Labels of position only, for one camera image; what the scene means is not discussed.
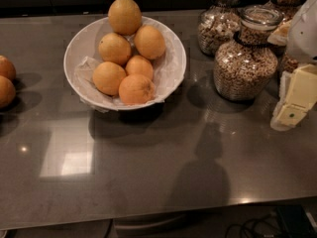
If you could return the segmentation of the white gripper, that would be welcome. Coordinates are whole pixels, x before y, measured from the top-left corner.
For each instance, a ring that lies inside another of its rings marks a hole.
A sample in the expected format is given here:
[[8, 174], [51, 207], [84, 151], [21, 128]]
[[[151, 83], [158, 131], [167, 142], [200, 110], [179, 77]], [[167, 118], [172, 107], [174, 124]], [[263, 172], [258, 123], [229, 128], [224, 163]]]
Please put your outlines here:
[[[317, 62], [317, 0], [306, 0], [293, 19], [281, 24], [267, 38], [272, 45], [301, 63]], [[295, 128], [317, 103], [317, 66], [307, 64], [294, 72], [284, 71], [270, 127], [276, 131]]]

